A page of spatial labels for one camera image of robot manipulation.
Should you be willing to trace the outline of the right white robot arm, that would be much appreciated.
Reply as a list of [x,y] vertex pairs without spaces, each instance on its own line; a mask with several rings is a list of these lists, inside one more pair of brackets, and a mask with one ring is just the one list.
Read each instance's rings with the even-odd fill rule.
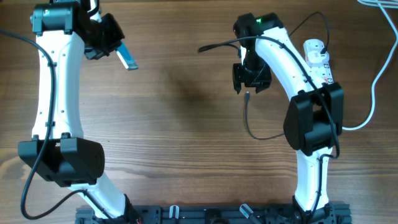
[[340,155],[344,93],[312,71],[290,41],[274,13],[239,16],[233,32],[241,46],[241,62],[233,65],[233,88],[260,92],[275,75],[289,98],[284,136],[297,156],[298,181],[292,223],[341,223],[326,192],[328,162]]

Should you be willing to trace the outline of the blue Galaxy smartphone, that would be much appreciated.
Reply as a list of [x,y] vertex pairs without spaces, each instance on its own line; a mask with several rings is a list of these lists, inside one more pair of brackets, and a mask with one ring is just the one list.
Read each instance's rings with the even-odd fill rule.
[[129,53],[124,42],[121,42],[121,45],[116,49],[116,53],[127,70],[138,69],[137,63],[133,59],[132,55]]

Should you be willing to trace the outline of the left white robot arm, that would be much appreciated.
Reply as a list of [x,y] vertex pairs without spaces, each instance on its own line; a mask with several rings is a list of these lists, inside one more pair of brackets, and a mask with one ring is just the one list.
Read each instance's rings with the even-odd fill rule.
[[84,58],[116,52],[126,69],[137,69],[119,24],[112,14],[101,13],[99,1],[38,4],[30,22],[40,57],[39,101],[31,139],[18,145],[29,177],[39,175],[80,195],[90,209],[78,212],[77,223],[142,223],[127,195],[106,175],[102,145],[85,139],[80,121]]

